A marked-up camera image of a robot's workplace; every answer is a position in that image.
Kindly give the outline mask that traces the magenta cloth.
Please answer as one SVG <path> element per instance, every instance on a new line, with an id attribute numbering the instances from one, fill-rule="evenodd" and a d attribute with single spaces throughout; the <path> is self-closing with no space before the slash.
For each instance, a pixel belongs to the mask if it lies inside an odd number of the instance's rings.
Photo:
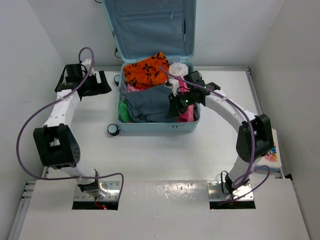
<path id="1" fill-rule="evenodd" d="M 189 91 L 189 88 L 187 87 L 186 83 L 179 81 L 179 93 L 185 93 Z M 188 106 L 186 112 L 178 117 L 178 122 L 179 123 L 186 123 L 186 122 L 194 122 L 194 110 L 195 110 L 195 105 L 190 105 Z"/>

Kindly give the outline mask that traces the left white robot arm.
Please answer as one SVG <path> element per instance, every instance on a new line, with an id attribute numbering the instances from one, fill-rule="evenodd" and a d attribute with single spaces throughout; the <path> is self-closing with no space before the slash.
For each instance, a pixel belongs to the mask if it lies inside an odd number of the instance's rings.
<path id="1" fill-rule="evenodd" d="M 108 187 L 97 178 L 98 171 L 81 160 L 80 146 L 70 128 L 83 97 L 106 94 L 111 90 L 103 73 L 101 80 L 97 80 L 91 64 L 91 59 L 86 59 L 64 67 L 54 90 L 58 102 L 44 125 L 34 129 L 33 138 L 43 166 L 74 177 L 81 192 L 103 199 L 108 194 Z"/>

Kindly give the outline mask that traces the white first aid case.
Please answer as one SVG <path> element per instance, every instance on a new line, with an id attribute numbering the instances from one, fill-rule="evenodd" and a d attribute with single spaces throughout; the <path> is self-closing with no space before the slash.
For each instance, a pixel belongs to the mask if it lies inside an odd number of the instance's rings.
<path id="1" fill-rule="evenodd" d="M 257 169 L 261 166 L 268 166 L 272 172 L 276 172 L 282 168 L 277 131 L 274 128 L 272 128 L 271 130 L 273 137 L 273 147 L 267 152 L 265 156 L 261 157 L 259 161 L 257 161 L 254 169 Z"/>

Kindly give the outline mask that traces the grey-blue garment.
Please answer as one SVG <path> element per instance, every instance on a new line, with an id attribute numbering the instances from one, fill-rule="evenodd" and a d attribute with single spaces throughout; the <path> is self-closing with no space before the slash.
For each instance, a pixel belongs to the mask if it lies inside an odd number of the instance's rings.
<path id="1" fill-rule="evenodd" d="M 164 85 L 124 95 L 130 119 L 134 123 L 176 123 L 177 117 L 169 117 L 169 95 L 172 90 Z"/>

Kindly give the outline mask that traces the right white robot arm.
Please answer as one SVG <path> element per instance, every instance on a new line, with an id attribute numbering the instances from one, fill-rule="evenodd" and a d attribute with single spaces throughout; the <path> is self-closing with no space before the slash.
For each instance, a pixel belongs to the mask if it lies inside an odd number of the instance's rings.
<path id="1" fill-rule="evenodd" d="M 205 83 L 198 71 L 184 77 L 169 72 L 165 74 L 165 86 L 172 91 L 168 96 L 170 118 L 183 115 L 191 105 L 201 104 L 216 112 L 236 131 L 237 159 L 226 174 L 223 187 L 232 194 L 249 180 L 256 160 L 274 146 L 270 118 L 244 109 L 227 97 L 216 83 Z"/>

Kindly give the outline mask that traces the orange patterned fleece cloth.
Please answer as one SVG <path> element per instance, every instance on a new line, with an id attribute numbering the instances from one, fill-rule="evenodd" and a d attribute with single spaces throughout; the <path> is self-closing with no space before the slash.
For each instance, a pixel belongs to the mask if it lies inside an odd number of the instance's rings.
<path id="1" fill-rule="evenodd" d="M 162 52 L 157 52 L 144 60 L 125 66 L 124 76 L 127 84 L 137 89 L 148 89 L 166 82 L 167 75 L 162 69 L 168 72 L 170 63 Z"/>

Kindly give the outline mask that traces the green towel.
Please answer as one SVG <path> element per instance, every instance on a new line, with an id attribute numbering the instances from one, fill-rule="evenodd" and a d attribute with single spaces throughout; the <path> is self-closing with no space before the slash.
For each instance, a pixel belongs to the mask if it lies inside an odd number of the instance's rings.
<path id="1" fill-rule="evenodd" d="M 129 110 L 128 110 L 128 106 L 125 101 L 125 98 L 123 98 L 119 103 L 118 113 L 123 123 L 132 123 L 132 119 L 129 114 Z"/>

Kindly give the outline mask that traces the white plastic bag bundle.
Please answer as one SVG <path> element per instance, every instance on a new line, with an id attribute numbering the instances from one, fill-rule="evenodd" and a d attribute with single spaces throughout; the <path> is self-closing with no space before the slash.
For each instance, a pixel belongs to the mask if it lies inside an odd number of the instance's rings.
<path id="1" fill-rule="evenodd" d="M 175 76 L 184 77 L 189 74 L 189 68 L 181 62 L 174 62 L 169 66 L 169 73 Z"/>

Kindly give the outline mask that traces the pink sweatshirt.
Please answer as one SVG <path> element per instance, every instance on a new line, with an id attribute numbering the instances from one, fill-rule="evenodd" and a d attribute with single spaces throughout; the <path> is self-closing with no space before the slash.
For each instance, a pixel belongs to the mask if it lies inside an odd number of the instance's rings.
<path id="1" fill-rule="evenodd" d="M 137 88 L 136 86 L 128 83 L 127 84 L 127 92 L 128 93 L 132 93 L 132 92 L 141 92 L 141 91 L 144 91 L 146 90 L 145 88 Z"/>

